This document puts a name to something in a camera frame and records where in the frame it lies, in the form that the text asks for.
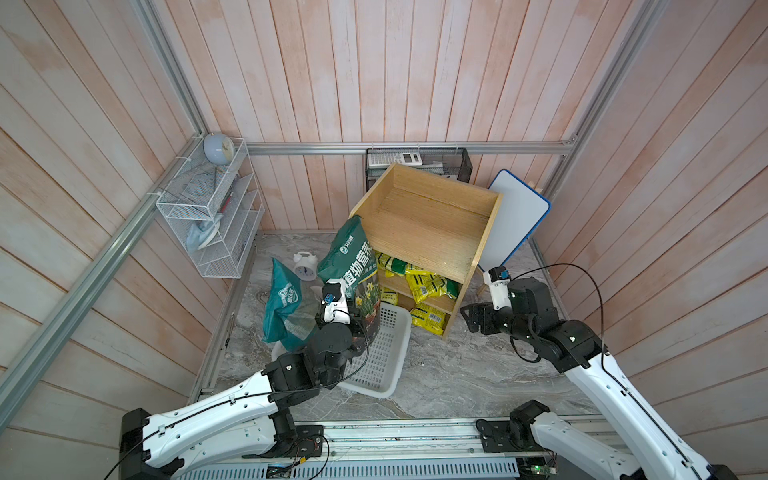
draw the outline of blue-framed whiteboard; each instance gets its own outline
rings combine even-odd
[[[478,262],[483,271],[507,263],[552,206],[509,170],[499,171],[488,189],[504,197]]]

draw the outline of white wire rack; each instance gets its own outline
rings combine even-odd
[[[166,218],[212,220],[219,211],[224,195],[234,180],[248,147],[242,138],[233,138],[234,159],[227,166],[208,161],[203,141],[197,143],[184,164],[157,199],[157,209]]]
[[[201,276],[240,278],[246,252],[264,215],[259,189],[249,191],[256,182],[250,158],[243,163],[247,157],[245,141],[232,141],[237,146],[233,161],[218,167],[205,158],[200,140],[157,200],[158,210],[182,246],[187,245],[190,228],[214,220],[219,212],[223,214],[208,245],[189,252]]]

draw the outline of green bag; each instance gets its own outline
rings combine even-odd
[[[311,301],[302,303],[302,298]],[[317,331],[317,304],[294,272],[278,259],[272,259],[272,289],[264,312],[264,341],[280,341],[289,352],[306,345]]]
[[[349,285],[347,301],[354,302],[353,305],[360,309],[369,344],[373,343],[379,333],[381,321],[381,295],[377,271],[373,249],[368,244],[368,237],[362,229],[358,215],[347,220],[339,228],[331,243],[331,251],[317,266],[317,276],[323,282],[340,278]],[[365,343],[365,338],[353,339],[353,345],[361,352]]]

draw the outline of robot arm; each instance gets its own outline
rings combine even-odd
[[[549,408],[530,401],[510,414],[508,439],[519,448],[536,446],[563,455],[598,480],[638,478],[732,479],[722,465],[710,465],[656,413],[634,388],[602,341],[585,323],[558,318],[549,288],[534,278],[509,280],[503,267],[484,275],[492,302],[462,307],[470,332],[508,334],[526,342],[583,391],[633,455],[625,455],[570,428]],[[478,421],[484,437],[493,432]]]
[[[285,353],[249,379],[193,405],[123,416],[121,480],[168,479],[235,455],[281,456],[299,449],[288,408],[332,389],[347,361],[362,353],[359,311],[346,304],[347,285],[330,280],[316,317],[319,331],[297,353]]]

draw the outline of yellow snack bag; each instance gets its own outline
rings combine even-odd
[[[386,253],[381,252],[375,252],[374,255],[376,256],[376,266],[387,273],[392,273],[392,262],[395,261],[395,257],[390,257]]]
[[[416,266],[413,263],[406,263],[404,268],[406,275],[434,275],[434,273],[430,272],[429,270],[424,270],[420,266]]]
[[[383,302],[397,306],[397,298],[397,292],[393,292],[388,288],[382,288],[381,299]]]
[[[416,266],[413,263],[404,262],[381,252],[376,252],[376,265],[381,270],[386,271],[388,273],[387,276],[432,275],[432,272],[424,270],[420,266]]]
[[[442,335],[447,322],[443,312],[424,303],[419,303],[411,310],[411,323],[435,335]]]
[[[446,292],[445,279],[439,275],[406,275],[406,280],[416,303]]]

